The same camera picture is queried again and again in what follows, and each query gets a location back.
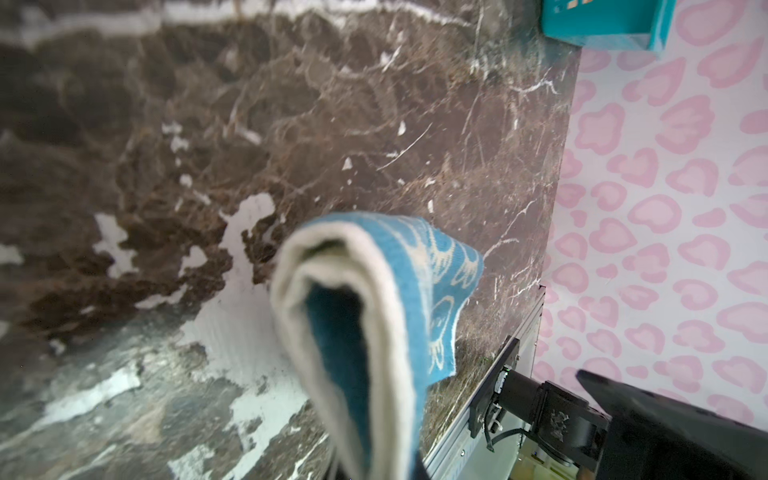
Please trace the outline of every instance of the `black metal bracket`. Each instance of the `black metal bracket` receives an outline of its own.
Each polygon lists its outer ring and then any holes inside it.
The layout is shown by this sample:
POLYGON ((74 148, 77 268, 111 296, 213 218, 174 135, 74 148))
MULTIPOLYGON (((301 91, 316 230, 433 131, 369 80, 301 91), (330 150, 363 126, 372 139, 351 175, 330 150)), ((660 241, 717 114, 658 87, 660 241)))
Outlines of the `black metal bracket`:
POLYGON ((488 371, 488 375, 480 384, 475 396, 469 403, 469 433, 472 438, 476 437, 484 429, 485 412, 488 405, 493 401, 494 387, 498 380, 498 374, 507 366, 509 369, 515 369, 517 366, 518 352, 520 351, 520 340, 507 336, 501 348, 501 354, 496 357, 493 366, 488 371))

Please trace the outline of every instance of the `pink leopard print wallpaper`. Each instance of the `pink leopard print wallpaper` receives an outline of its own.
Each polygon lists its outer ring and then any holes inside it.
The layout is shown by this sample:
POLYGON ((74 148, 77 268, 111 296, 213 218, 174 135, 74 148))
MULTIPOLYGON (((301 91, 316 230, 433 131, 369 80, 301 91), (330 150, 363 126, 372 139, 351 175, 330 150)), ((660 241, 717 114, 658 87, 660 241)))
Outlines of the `pink leopard print wallpaper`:
POLYGON ((768 430, 768 0, 678 0, 661 59, 584 50, 535 378, 768 430))

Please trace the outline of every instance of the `folded towel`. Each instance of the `folded towel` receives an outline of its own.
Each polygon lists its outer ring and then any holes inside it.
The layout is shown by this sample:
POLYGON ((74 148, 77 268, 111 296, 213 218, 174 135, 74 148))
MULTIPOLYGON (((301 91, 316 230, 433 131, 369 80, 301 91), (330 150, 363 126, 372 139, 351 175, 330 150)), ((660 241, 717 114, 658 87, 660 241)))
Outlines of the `folded towel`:
POLYGON ((482 256, 421 218, 330 214, 281 247, 277 331, 355 480, 407 480, 482 256))

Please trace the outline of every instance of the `marble countertop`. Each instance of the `marble countertop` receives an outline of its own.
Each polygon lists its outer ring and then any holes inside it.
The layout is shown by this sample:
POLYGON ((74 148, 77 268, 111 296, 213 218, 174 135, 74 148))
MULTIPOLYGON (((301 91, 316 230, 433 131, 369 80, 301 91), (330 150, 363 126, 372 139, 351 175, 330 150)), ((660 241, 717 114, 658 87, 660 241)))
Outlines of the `marble countertop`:
POLYGON ((0 15, 0 477, 317 478, 266 292, 345 210, 485 255, 426 455, 535 302, 578 66, 538 2, 48 3, 0 15))

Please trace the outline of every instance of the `teal box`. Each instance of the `teal box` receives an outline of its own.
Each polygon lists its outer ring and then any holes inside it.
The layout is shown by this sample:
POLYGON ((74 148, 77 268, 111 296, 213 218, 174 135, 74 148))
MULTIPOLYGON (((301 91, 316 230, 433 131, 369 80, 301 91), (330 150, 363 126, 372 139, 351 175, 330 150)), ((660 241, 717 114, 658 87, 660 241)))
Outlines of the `teal box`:
POLYGON ((675 0, 544 0, 544 35, 595 50, 663 51, 675 0))

